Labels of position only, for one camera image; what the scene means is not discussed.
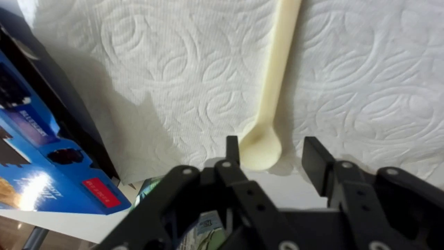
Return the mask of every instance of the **paper towel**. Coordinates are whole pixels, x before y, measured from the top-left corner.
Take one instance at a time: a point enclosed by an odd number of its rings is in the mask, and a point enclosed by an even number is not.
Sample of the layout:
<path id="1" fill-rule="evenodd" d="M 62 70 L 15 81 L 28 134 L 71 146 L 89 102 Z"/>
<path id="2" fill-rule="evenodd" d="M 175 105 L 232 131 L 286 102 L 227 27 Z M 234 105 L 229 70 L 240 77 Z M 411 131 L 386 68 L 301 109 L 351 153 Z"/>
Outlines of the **paper towel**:
<path id="1" fill-rule="evenodd" d="M 19 3 L 125 182 L 202 167 L 254 118 L 275 2 Z M 438 0 L 304 0 L 276 121 L 283 157 L 248 175 L 283 206 L 312 205 L 298 168 L 315 135 L 369 171 L 444 188 L 442 14 Z"/>

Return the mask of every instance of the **white plastic spoon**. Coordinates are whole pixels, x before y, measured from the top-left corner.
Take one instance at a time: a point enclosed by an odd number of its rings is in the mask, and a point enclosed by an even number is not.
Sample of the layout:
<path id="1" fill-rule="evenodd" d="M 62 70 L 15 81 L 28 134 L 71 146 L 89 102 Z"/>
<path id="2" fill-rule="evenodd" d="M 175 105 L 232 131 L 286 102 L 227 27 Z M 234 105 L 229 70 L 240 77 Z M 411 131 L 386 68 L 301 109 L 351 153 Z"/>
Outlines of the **white plastic spoon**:
<path id="1" fill-rule="evenodd" d="M 254 127 L 240 142 L 241 166 L 250 170 L 261 171 L 273 167 L 282 153 L 273 121 L 300 6 L 301 0 L 277 2 L 276 24 L 265 68 L 259 110 Z"/>

